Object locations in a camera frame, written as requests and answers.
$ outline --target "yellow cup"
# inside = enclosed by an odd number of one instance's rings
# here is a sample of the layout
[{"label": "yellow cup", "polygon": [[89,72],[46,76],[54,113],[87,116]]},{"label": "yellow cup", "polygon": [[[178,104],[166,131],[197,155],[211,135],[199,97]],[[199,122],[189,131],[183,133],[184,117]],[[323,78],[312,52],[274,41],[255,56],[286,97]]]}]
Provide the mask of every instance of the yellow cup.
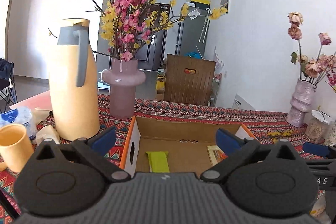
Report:
[{"label": "yellow cup", "polygon": [[0,171],[8,167],[19,173],[33,152],[23,125],[15,123],[0,128],[0,154],[4,160],[0,163]]}]

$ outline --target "refrigerator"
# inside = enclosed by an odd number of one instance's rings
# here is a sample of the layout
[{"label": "refrigerator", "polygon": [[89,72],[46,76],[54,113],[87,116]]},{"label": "refrigerator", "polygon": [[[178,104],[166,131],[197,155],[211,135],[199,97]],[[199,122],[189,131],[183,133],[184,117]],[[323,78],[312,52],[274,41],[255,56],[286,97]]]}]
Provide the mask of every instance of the refrigerator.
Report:
[{"label": "refrigerator", "polygon": [[197,52],[197,48],[201,56],[204,56],[205,42],[206,42],[206,15],[207,11],[195,7],[189,7],[189,12],[197,9],[201,16],[194,19],[186,17],[184,21],[178,24],[177,42],[175,47],[175,54],[184,56],[189,52]]}]

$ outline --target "wooden chair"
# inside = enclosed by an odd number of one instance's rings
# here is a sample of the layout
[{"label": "wooden chair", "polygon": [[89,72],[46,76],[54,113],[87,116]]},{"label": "wooden chair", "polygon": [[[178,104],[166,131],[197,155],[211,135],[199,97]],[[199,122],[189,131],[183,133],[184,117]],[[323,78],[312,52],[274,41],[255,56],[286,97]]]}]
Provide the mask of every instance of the wooden chair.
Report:
[{"label": "wooden chair", "polygon": [[213,61],[168,54],[163,100],[208,105],[215,65]]}]

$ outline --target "textured pink vase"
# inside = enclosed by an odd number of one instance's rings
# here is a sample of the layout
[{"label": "textured pink vase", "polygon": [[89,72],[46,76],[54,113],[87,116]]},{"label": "textured pink vase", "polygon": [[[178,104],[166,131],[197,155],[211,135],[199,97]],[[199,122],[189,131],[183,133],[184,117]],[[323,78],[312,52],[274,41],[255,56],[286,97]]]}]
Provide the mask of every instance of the textured pink vase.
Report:
[{"label": "textured pink vase", "polygon": [[307,81],[297,80],[295,91],[290,101],[292,107],[286,121],[295,127],[302,127],[307,112],[311,111],[311,104],[315,97],[316,85]]},{"label": "textured pink vase", "polygon": [[111,60],[111,68],[101,73],[104,82],[110,84],[110,114],[118,119],[130,118],[134,114],[135,87],[146,80],[138,70],[138,60]]}]

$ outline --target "yellow thermos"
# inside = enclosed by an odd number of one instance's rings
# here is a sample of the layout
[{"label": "yellow thermos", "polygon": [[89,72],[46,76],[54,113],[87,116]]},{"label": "yellow thermos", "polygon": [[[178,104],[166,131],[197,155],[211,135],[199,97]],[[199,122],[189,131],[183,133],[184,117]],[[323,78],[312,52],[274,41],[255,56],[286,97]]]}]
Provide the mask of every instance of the yellow thermos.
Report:
[{"label": "yellow thermos", "polygon": [[97,68],[89,41],[90,21],[62,20],[51,48],[49,86],[56,130],[66,140],[90,138],[100,128]]}]

